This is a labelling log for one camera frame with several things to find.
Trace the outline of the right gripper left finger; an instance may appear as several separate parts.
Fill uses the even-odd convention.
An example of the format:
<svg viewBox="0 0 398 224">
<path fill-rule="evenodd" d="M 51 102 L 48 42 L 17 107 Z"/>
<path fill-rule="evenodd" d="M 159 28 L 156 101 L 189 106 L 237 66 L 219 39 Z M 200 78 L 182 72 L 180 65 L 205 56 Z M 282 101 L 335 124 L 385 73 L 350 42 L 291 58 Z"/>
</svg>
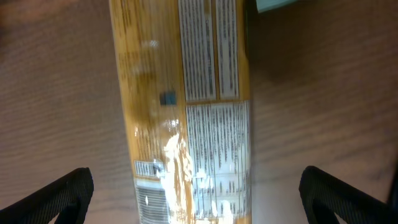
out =
<svg viewBox="0 0 398 224">
<path fill-rule="evenodd" d="M 82 224 L 93 196 L 89 168 L 77 168 L 1 210 L 1 223 Z"/>
</svg>

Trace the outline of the mint green wipes packet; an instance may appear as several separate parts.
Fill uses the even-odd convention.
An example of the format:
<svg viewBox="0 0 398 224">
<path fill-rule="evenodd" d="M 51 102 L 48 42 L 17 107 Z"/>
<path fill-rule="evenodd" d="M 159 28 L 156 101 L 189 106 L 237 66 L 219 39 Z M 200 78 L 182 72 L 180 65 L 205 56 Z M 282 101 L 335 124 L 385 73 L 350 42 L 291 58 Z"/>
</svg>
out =
<svg viewBox="0 0 398 224">
<path fill-rule="evenodd" d="M 286 6 L 296 1 L 297 0 L 256 0 L 256 7 L 258 13 L 263 13 Z"/>
</svg>

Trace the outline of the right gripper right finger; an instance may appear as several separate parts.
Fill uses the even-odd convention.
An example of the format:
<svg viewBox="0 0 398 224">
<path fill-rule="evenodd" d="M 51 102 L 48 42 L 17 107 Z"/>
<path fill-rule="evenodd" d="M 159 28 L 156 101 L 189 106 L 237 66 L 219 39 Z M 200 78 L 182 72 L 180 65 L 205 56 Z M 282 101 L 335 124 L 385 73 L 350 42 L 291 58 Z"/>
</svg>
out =
<svg viewBox="0 0 398 224">
<path fill-rule="evenodd" d="M 303 171 L 299 192 L 309 224 L 397 223 L 397 174 L 386 203 L 315 166 Z"/>
</svg>

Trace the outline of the orange pasta package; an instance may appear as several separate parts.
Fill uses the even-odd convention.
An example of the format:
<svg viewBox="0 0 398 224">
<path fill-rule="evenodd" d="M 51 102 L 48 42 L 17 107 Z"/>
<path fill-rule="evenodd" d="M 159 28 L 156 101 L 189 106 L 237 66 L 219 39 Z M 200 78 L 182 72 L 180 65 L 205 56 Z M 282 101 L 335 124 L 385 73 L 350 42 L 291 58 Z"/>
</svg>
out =
<svg viewBox="0 0 398 224">
<path fill-rule="evenodd" d="M 141 223 L 251 223 L 244 1 L 111 0 Z"/>
</svg>

